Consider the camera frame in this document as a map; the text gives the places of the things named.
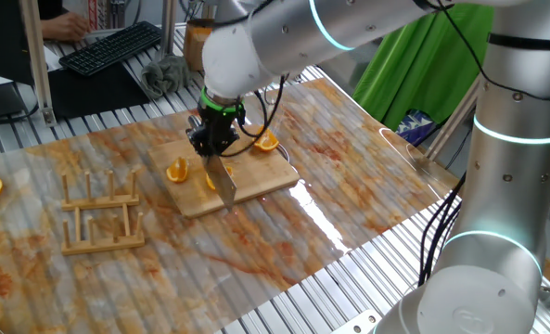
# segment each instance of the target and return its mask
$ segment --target black keyboard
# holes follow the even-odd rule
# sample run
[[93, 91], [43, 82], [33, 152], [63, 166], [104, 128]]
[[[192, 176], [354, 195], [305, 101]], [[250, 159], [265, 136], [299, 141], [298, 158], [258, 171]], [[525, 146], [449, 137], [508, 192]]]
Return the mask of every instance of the black keyboard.
[[138, 22], [60, 59], [60, 65], [90, 76], [161, 40], [161, 28]]

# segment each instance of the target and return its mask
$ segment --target knife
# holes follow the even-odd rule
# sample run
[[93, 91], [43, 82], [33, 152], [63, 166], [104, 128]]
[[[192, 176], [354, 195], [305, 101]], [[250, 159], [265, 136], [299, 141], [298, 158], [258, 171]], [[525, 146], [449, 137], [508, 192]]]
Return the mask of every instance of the knife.
[[219, 197], [225, 204], [225, 208], [231, 211], [236, 199], [237, 186], [234, 180], [231, 179], [231, 175], [227, 172], [223, 162], [218, 156], [211, 155], [209, 157], [202, 157], [202, 164], [207, 175], [215, 185], [217, 194], [219, 194]]

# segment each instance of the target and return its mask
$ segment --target wooden cutting board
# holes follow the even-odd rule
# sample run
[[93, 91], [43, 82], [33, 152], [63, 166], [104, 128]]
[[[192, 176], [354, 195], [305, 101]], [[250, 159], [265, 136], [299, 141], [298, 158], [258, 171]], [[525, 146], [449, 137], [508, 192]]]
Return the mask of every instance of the wooden cutting board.
[[[236, 152], [249, 142], [250, 138], [243, 136], [225, 153]], [[148, 154], [184, 217], [195, 218], [224, 207], [217, 192], [207, 186], [202, 160], [187, 139], [155, 146]], [[165, 173], [178, 157], [187, 158], [189, 163], [188, 178], [181, 184], [170, 181]], [[295, 169], [277, 150], [261, 152], [252, 148], [234, 158], [222, 158], [222, 161], [233, 169], [236, 203], [294, 186], [300, 180]]]

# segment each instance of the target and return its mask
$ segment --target gray cloth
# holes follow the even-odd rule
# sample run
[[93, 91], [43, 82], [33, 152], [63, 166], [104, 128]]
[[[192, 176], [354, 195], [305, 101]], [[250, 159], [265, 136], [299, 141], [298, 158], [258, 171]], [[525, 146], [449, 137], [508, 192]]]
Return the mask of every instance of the gray cloth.
[[151, 61], [141, 71], [143, 90], [150, 98], [162, 97], [164, 93], [175, 92], [187, 87], [190, 70], [183, 57], [169, 55], [160, 62]]

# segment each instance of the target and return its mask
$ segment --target green backdrop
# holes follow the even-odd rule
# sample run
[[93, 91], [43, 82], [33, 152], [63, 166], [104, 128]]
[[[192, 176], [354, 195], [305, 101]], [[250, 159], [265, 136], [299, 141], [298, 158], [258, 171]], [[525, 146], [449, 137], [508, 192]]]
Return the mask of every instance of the green backdrop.
[[[449, 12], [483, 61], [492, 8], [456, 5]], [[442, 123], [478, 74], [477, 65], [448, 19], [436, 13], [384, 38], [353, 98], [393, 131], [410, 109], [422, 110], [435, 123]]]

